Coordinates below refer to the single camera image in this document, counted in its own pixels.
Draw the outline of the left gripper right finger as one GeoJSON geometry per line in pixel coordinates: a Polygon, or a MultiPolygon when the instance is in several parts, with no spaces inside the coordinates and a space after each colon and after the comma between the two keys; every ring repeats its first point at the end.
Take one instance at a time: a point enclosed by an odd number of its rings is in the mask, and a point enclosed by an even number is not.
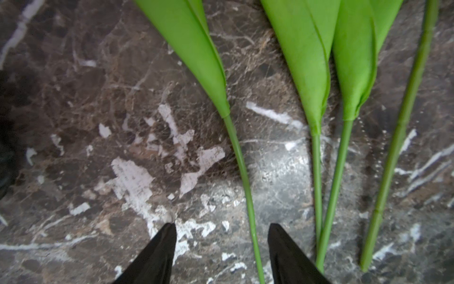
{"type": "Polygon", "coordinates": [[[330,284],[280,224],[270,224],[268,246],[276,284],[330,284]]]}

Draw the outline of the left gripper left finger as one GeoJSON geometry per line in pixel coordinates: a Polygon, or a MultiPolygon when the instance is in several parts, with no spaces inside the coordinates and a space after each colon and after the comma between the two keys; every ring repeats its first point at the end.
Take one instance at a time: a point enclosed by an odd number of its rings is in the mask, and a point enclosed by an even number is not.
{"type": "Polygon", "coordinates": [[[113,283],[168,284],[176,242],[176,225],[166,223],[113,283]]]}

